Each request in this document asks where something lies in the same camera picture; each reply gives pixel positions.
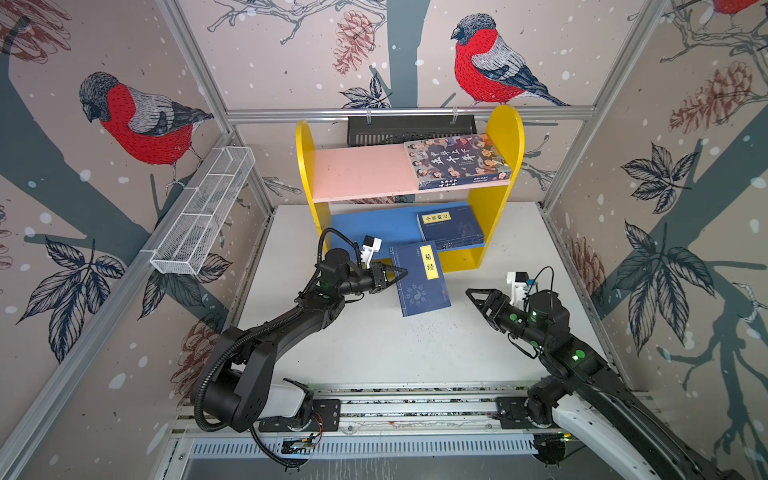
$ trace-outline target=white wire basket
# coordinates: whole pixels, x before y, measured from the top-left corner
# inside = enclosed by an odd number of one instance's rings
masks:
[[[221,149],[150,262],[160,273],[197,275],[255,163],[248,147]]]

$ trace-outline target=black basket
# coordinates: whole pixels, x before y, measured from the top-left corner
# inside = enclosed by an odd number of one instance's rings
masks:
[[[453,123],[452,119],[453,115],[372,117],[368,125],[366,117],[350,117],[346,144],[365,147],[478,133],[474,115],[459,115]]]

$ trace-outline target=thick book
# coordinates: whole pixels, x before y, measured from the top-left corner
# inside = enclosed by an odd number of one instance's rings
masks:
[[[448,207],[416,215],[424,241],[438,250],[485,242],[485,235],[470,206]]]
[[[419,190],[508,180],[511,168],[486,134],[406,141]]]
[[[435,242],[390,247],[389,253],[392,265],[408,269],[408,276],[397,283],[403,316],[451,306]]]

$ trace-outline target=bookshelf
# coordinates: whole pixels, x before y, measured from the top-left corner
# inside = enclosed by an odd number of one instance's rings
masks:
[[[472,208],[485,235],[485,244],[481,247],[441,251],[440,263],[444,272],[480,267],[512,186],[520,172],[525,152],[525,133],[520,114],[508,105],[497,107],[488,120],[485,133],[493,140],[512,173],[509,180],[436,189],[438,191],[471,189],[466,203]],[[418,183],[401,144],[316,150],[310,126],[302,120],[296,125],[296,155],[301,181],[306,192],[306,201],[310,206],[318,235],[325,228],[334,227],[352,241],[362,244],[366,234],[374,234],[366,229],[371,230],[375,227],[381,230],[382,227],[386,227],[396,231],[401,241],[412,240],[413,243],[421,241],[416,214],[425,211],[423,205],[331,215],[328,204],[338,200],[419,193]],[[427,208],[434,210],[439,207],[432,205]],[[396,215],[386,216],[381,213],[394,210],[397,210]],[[389,250],[385,251],[387,239],[386,237],[382,239],[385,243],[382,245],[379,257],[386,258],[389,255]],[[326,249],[331,247],[330,235],[326,237],[325,247]]]

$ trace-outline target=blue shelf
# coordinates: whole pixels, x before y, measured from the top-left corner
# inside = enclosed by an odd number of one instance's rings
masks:
[[[372,212],[357,212],[354,214],[341,214],[331,216],[331,227],[344,233],[351,241],[362,245],[366,235],[382,239],[382,247],[373,255],[374,260],[389,258],[389,248],[397,245],[408,245],[422,241],[422,232],[419,229],[418,214],[438,210],[439,208],[466,207],[467,202],[451,202],[439,205],[419,205],[417,207],[393,207]],[[331,247],[344,248],[355,258],[352,247],[346,244],[336,235],[332,235]],[[484,243],[457,247],[450,250],[464,250],[468,248],[484,247]]]

